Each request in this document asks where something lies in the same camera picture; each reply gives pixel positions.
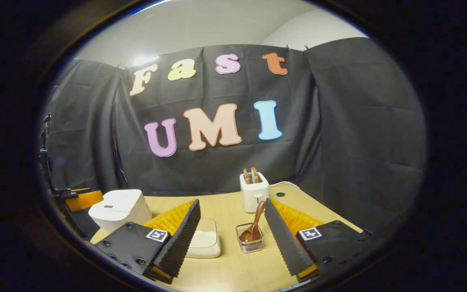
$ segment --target purple letter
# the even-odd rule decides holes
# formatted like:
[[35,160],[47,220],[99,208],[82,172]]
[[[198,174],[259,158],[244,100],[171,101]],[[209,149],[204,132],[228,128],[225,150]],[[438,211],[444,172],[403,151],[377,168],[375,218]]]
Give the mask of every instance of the purple letter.
[[156,129],[158,128],[157,122],[150,122],[145,125],[144,129],[147,132],[147,139],[149,141],[149,147],[158,157],[169,157],[176,152],[176,136],[174,135],[174,124],[176,119],[168,118],[161,122],[161,125],[165,127],[167,132],[167,142],[168,145],[166,148],[161,148],[158,142],[158,135],[156,134]]
[[241,64],[236,62],[238,59],[239,57],[235,54],[221,55],[215,59],[215,63],[218,65],[215,70],[219,74],[235,73],[241,70]]

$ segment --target ceiling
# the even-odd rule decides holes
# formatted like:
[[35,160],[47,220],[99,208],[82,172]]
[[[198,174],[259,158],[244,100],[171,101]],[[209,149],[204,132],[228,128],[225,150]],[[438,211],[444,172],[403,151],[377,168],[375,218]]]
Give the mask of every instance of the ceiling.
[[300,0],[169,0],[116,22],[77,58],[131,67],[138,57],[222,44],[261,44],[297,15],[318,9]]

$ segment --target black fabric backdrop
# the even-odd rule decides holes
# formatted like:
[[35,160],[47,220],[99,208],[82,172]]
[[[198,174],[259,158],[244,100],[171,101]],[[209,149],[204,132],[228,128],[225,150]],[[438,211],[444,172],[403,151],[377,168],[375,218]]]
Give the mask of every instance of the black fabric backdrop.
[[[262,55],[285,58],[276,75]],[[239,56],[241,70],[218,74],[215,58]],[[169,81],[171,65],[193,59],[196,74]],[[391,58],[373,41],[332,41],[305,52],[260,45],[194,48],[160,56],[145,90],[129,96],[133,73],[75,59],[55,82],[47,148],[55,187],[144,195],[239,191],[239,174],[255,166],[270,183],[292,181],[362,228],[384,230],[415,198],[426,160],[426,130],[417,96]],[[260,140],[257,101],[274,100],[282,137]],[[189,150],[183,112],[200,107],[213,120],[235,103],[239,144]],[[150,151],[149,122],[175,118],[177,150]],[[158,128],[161,146],[165,129]]]

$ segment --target table surface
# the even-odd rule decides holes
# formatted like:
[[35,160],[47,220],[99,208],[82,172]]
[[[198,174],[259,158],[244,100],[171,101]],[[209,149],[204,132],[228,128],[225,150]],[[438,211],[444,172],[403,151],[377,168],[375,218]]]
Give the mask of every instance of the table surface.
[[[363,231],[298,187],[283,183],[270,187],[269,192],[270,199],[324,223],[340,220],[358,232]],[[278,197],[278,192],[284,193],[285,196]],[[152,211],[152,216],[158,216],[196,198],[199,199],[201,217],[211,218],[217,223],[221,255],[212,259],[185,258],[179,276],[174,278],[172,284],[161,284],[182,292],[270,292],[297,283],[296,277],[289,275],[264,215],[259,220],[259,227],[264,234],[263,249],[254,253],[241,251],[235,226],[253,222],[255,216],[254,213],[244,211],[241,192],[185,197],[145,196],[145,201]],[[106,236],[107,234],[100,229],[91,242],[95,244]]]

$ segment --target wooden spatula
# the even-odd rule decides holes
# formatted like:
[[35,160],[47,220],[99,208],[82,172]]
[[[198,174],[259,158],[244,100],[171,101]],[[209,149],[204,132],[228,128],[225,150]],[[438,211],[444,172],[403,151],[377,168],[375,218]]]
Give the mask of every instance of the wooden spatula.
[[248,227],[242,234],[241,234],[241,242],[250,242],[254,240],[259,240],[261,239],[261,233],[259,232],[259,218],[261,218],[261,213],[264,210],[264,207],[266,206],[265,201],[261,201],[259,205],[257,206],[257,211],[255,212],[255,220],[253,221],[253,224]]

